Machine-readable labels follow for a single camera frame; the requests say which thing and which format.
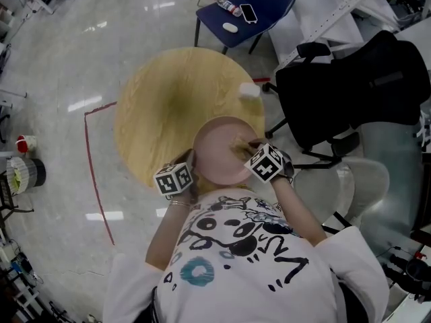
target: phone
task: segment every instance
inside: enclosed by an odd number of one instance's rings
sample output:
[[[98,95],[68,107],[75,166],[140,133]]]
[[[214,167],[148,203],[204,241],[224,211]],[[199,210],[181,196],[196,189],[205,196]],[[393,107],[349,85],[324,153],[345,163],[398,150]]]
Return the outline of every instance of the phone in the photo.
[[[249,23],[249,24],[257,23],[257,17],[255,14],[255,11],[253,10],[253,7],[251,7],[250,4],[246,3],[243,5],[240,5],[240,8],[246,23]]]

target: hand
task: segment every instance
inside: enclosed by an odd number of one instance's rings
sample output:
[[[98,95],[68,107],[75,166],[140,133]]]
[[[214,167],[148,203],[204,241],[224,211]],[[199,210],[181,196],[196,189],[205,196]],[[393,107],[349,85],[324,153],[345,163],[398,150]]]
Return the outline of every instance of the hand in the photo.
[[[248,144],[255,150],[255,152],[253,153],[254,155],[256,154],[256,152],[258,152],[258,150],[260,150],[261,146],[264,146],[267,143],[270,144],[270,146],[274,148],[277,152],[281,153],[281,156],[283,158],[283,170],[279,172],[279,174],[276,175],[271,181],[274,181],[279,177],[284,177],[287,178],[289,182],[291,182],[291,179],[294,177],[295,169],[292,164],[292,159],[285,151],[278,149],[271,142],[269,142],[268,139],[255,139],[250,141]]]
[[[182,152],[178,156],[176,156],[169,163],[164,164],[163,166],[176,165],[180,163],[186,163],[189,168],[190,175],[193,179],[193,183],[186,188],[183,192],[179,194],[172,195],[172,198],[175,198],[176,201],[181,201],[184,203],[196,203],[197,198],[199,196],[199,190],[197,188],[197,181],[199,177],[195,174],[195,166],[196,166],[196,152],[194,149],[188,149],[185,152]]]

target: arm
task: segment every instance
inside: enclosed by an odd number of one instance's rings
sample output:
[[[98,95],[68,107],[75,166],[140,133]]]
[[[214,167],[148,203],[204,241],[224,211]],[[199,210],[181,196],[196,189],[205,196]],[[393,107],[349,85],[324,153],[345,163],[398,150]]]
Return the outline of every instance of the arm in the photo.
[[[275,177],[271,184],[287,222],[295,231],[313,246],[326,239],[321,224],[304,206],[288,180],[283,177]]]
[[[190,192],[184,192],[175,196],[173,201],[184,203],[183,205],[172,205],[166,211],[159,228],[156,231],[150,246],[148,247],[145,261],[164,271],[169,265],[170,258],[174,252],[176,241],[183,228],[184,222],[190,213]]]

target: blue chair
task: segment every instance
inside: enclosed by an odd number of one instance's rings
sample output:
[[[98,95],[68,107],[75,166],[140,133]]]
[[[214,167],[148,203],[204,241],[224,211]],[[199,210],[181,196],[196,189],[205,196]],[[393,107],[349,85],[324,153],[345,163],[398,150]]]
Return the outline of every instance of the blue chair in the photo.
[[[203,22],[211,32],[224,44],[223,54],[226,54],[229,48],[243,43],[244,41],[256,37],[249,54],[253,52],[262,34],[268,31],[282,19],[292,8],[295,0],[229,0],[236,6],[249,3],[252,5],[257,16],[256,24],[248,24],[241,15],[235,17],[225,9],[222,9],[217,3],[212,3],[196,11],[196,31],[195,46],[199,39],[199,29]],[[224,23],[231,23],[238,27],[238,32],[233,34],[223,29]]]

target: bottle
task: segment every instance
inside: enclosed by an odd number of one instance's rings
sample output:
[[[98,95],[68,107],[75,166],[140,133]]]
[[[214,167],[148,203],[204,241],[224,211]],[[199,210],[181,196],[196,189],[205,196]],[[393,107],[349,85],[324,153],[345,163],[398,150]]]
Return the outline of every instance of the bottle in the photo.
[[[242,13],[242,11],[241,11],[241,9],[239,7],[235,6],[233,3],[231,3],[228,0],[215,0],[215,2],[221,8],[224,8],[226,11],[229,11],[235,17],[239,17],[241,15],[241,13]]]

